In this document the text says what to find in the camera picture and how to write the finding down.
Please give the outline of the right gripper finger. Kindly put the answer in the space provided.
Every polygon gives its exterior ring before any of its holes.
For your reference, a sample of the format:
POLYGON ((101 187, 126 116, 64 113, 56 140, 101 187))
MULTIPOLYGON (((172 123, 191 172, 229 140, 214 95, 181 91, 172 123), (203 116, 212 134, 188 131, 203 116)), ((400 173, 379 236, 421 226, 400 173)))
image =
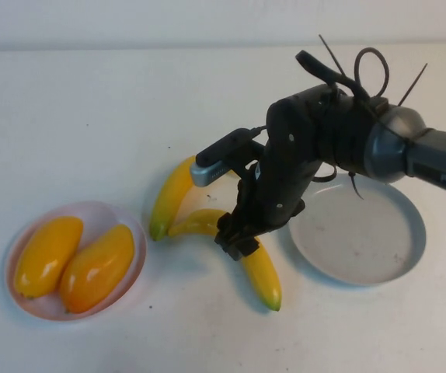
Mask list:
POLYGON ((256 237, 247 238, 242 241, 242 255, 250 256, 260 247, 260 241, 256 237))
POLYGON ((242 253, 235 244, 235 230, 230 223, 218 223, 218 232, 214 241, 227 253, 233 260, 241 260, 242 253))

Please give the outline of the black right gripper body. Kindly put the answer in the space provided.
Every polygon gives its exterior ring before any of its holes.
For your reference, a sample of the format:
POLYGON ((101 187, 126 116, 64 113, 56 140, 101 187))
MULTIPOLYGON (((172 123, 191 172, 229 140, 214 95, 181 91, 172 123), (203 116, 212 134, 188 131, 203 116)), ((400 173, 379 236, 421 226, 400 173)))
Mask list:
POLYGON ((265 153, 240 179, 236 206, 218 222, 220 237, 253 237, 284 226, 305 208, 316 162, 265 153))

